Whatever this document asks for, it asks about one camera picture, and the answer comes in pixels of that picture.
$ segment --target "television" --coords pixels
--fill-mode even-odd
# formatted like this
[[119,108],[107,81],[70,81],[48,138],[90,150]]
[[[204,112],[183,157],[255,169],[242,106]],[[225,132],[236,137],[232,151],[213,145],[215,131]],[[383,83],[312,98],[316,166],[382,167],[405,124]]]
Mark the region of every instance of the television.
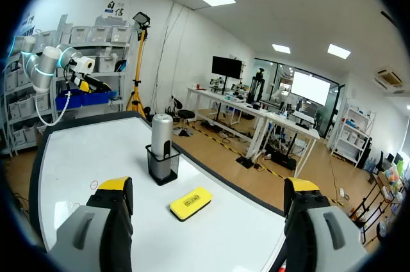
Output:
[[221,58],[214,56],[212,58],[212,73],[230,78],[239,79],[241,77],[242,61]]
[[326,81],[295,71],[290,92],[324,106],[330,87]]

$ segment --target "ceiling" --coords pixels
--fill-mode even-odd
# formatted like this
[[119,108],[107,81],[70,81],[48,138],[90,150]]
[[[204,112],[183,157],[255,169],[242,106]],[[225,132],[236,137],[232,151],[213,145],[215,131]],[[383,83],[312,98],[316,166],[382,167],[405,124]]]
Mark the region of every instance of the ceiling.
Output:
[[[379,0],[235,0],[215,7],[202,0],[174,1],[231,32],[257,57],[310,66],[333,79],[353,72],[371,80],[388,68],[410,90],[406,49],[396,27],[381,14],[389,13]],[[330,43],[352,54],[347,60],[327,54]],[[275,52],[272,44],[290,47],[291,54]]]

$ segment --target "white wall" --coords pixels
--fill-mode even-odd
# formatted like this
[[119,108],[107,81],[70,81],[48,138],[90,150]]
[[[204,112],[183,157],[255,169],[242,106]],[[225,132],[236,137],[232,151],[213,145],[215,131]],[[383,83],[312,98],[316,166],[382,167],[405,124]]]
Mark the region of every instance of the white wall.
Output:
[[[384,156],[387,156],[388,153],[396,154],[401,149],[406,135],[408,117],[401,113],[368,80],[354,74],[347,74],[343,83],[346,84],[345,96],[349,104],[359,106],[365,112],[370,110],[377,113],[370,134],[373,139],[370,157],[375,157],[378,161],[380,151],[384,152]],[[339,111],[338,121],[341,120],[341,112]]]
[[[142,60],[140,95],[144,106],[149,106],[161,46],[165,34],[167,17],[172,1],[170,0],[121,0],[127,4],[127,24],[133,25],[131,19],[138,12],[144,12],[151,18],[151,28],[145,45]],[[35,14],[35,29],[42,31],[57,28],[61,14],[68,14],[67,22],[74,26],[93,26],[95,18],[102,14],[106,0],[34,0],[29,11]],[[170,18],[173,25],[181,5],[175,4]],[[131,43],[130,53],[133,60],[127,66],[126,96],[133,87],[135,76],[138,42]],[[253,66],[253,51],[240,42],[232,34],[222,29],[202,15],[184,8],[174,25],[165,44],[158,77],[158,111],[163,112],[168,106],[172,94],[172,78],[175,73],[173,87],[174,96],[185,102],[186,87],[194,83],[207,87],[211,78],[212,56],[237,56],[247,67]]]

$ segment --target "yellow eraser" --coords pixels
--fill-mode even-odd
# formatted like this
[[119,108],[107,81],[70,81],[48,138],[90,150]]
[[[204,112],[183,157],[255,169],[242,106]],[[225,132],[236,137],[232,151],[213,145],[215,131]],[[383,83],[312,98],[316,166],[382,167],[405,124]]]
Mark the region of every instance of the yellow eraser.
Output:
[[212,194],[203,187],[198,187],[170,204],[170,210],[180,221],[185,221],[190,216],[211,202]]

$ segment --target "black equipment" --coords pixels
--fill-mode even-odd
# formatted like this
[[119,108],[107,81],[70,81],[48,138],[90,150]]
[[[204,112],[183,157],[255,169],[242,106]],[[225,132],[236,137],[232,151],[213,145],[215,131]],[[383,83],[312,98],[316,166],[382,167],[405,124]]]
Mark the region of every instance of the black equipment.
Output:
[[[262,99],[263,86],[265,85],[265,80],[263,79],[264,71],[265,69],[259,68],[259,72],[256,72],[256,75],[252,77],[252,84],[250,85],[248,98],[246,100],[248,104],[252,104],[254,101],[259,102]],[[255,100],[256,90],[258,89],[258,87],[259,93]]]

